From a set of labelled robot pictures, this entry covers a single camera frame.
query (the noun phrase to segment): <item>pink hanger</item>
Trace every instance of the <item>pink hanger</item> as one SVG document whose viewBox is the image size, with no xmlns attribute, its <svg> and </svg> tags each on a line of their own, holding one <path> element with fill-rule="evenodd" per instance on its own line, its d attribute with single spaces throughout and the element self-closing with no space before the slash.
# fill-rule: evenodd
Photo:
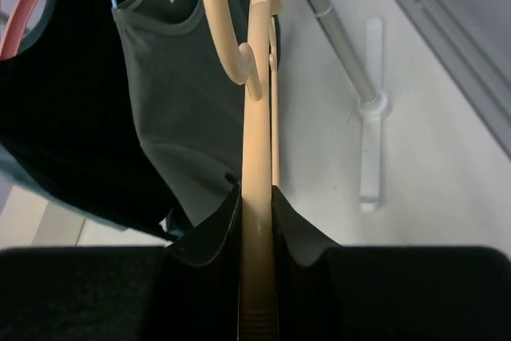
<svg viewBox="0 0 511 341">
<path fill-rule="evenodd" d="M 0 60 L 10 59 L 18 52 L 23 32 L 38 0 L 18 0 L 0 41 Z"/>
</svg>

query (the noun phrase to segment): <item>white stand foot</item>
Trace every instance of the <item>white stand foot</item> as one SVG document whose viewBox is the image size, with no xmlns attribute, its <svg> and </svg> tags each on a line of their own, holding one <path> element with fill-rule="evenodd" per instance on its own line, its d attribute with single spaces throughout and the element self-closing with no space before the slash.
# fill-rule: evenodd
<svg viewBox="0 0 511 341">
<path fill-rule="evenodd" d="M 390 113 L 383 83 L 383 22 L 371 18 L 366 24 L 366 72 L 378 92 L 370 104 L 358 101 L 362 123 L 362 156 L 360 174 L 360 209 L 362 212 L 378 210 L 382 201 L 382 123 Z"/>
</svg>

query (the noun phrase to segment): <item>black fabric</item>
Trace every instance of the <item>black fabric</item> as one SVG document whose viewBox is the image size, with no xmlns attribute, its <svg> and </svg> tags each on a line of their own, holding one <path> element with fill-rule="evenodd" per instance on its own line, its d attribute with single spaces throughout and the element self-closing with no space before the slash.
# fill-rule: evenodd
<svg viewBox="0 0 511 341">
<path fill-rule="evenodd" d="M 511 339 L 511 263 L 478 247 L 341 247 L 273 188 L 280 339 Z"/>
<path fill-rule="evenodd" d="M 235 341 L 240 188 L 169 248 L 0 253 L 0 340 Z"/>
<path fill-rule="evenodd" d="M 169 238 L 158 223 L 188 219 L 140 148 L 110 8 L 56 0 L 38 41 L 0 62 L 0 141 L 59 200 Z"/>
<path fill-rule="evenodd" d="M 0 340 L 236 340 L 240 188 L 171 247 L 0 253 Z M 488 248 L 340 247 L 273 188 L 279 339 L 507 341 Z"/>
</svg>

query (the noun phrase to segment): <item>silver pole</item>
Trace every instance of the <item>silver pole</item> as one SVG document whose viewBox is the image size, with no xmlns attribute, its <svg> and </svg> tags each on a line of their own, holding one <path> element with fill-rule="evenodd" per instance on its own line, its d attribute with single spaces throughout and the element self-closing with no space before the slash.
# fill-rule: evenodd
<svg viewBox="0 0 511 341">
<path fill-rule="evenodd" d="M 307 0 L 314 11 L 323 32 L 335 54 L 344 66 L 361 102 L 369 104 L 377 99 L 378 93 L 371 84 L 355 54 L 355 50 L 344 31 L 343 24 L 330 0 Z"/>
</svg>

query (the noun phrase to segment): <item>hanging clothes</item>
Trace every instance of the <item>hanging clothes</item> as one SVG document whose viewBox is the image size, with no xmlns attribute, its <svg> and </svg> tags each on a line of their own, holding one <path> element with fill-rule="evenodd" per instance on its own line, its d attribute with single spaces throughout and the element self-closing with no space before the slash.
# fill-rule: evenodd
<svg viewBox="0 0 511 341">
<path fill-rule="evenodd" d="M 238 43 L 250 0 L 228 0 Z M 202 0 L 125 0 L 113 9 L 141 147 L 192 224 L 241 174 L 244 87 L 225 73 Z"/>
<path fill-rule="evenodd" d="M 31 47 L 42 35 L 44 29 L 46 28 L 46 24 L 50 20 L 51 15 L 53 13 L 55 1 L 56 0 L 46 0 L 45 8 L 42 11 L 41 18 L 38 20 L 34 28 L 23 37 L 18 49 L 19 53 Z M 94 220 L 100 224 L 108 225 L 116 229 L 120 230 L 125 229 L 125 227 L 120 226 L 119 224 L 115 224 L 110 220 L 92 215 L 89 212 L 77 210 L 74 206 L 69 205 L 59 199 L 55 199 L 45 189 L 43 189 L 41 185 L 39 185 L 36 182 L 36 180 L 32 178 L 32 176 L 18 163 L 16 158 L 13 155 L 11 155 L 9 151 L 7 151 L 7 149 L 1 144 L 0 144 L 0 177 L 10 182 L 11 184 L 16 184 L 20 187 L 23 187 L 26 190 L 37 193 L 38 195 L 43 196 L 46 199 L 53 201 L 67 209 L 80 213 L 82 216 L 89 220 Z"/>
<path fill-rule="evenodd" d="M 41 37 L 0 61 L 0 143 L 82 211 L 164 238 L 182 214 L 140 148 L 109 0 L 56 0 Z"/>
</svg>

